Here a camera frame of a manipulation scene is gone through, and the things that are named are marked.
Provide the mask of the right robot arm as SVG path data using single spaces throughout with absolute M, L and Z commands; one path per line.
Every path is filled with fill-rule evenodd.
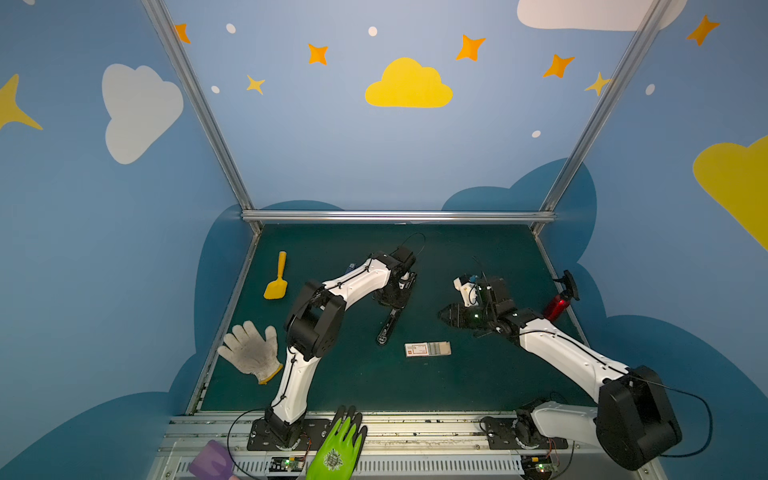
M 531 309 L 519 309 L 501 277 L 461 275 L 454 288 L 462 299 L 443 308 L 440 319 L 455 328 L 498 334 L 538 356 L 586 392 L 594 406 L 538 401 L 516 412 L 515 439 L 532 449 L 551 437 L 599 446 L 620 467 L 637 470 L 683 438 L 659 375 L 630 368 L 567 335 Z

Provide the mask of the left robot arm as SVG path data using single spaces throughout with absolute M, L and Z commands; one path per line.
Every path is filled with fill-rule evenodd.
M 338 278 L 308 281 L 302 288 L 285 326 L 287 372 L 264 414 L 267 433 L 278 448 L 298 445 L 317 365 L 336 344 L 349 307 L 368 295 L 388 307 L 390 312 L 376 343 L 383 346 L 389 341 L 417 279 L 412 271 L 416 259 L 410 249 L 399 246 L 390 254 L 369 256 Z

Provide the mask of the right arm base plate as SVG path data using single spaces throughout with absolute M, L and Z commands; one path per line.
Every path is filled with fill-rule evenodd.
M 491 450 L 568 449 L 569 442 L 559 437 L 545 437 L 528 418 L 485 416 L 479 422 Z

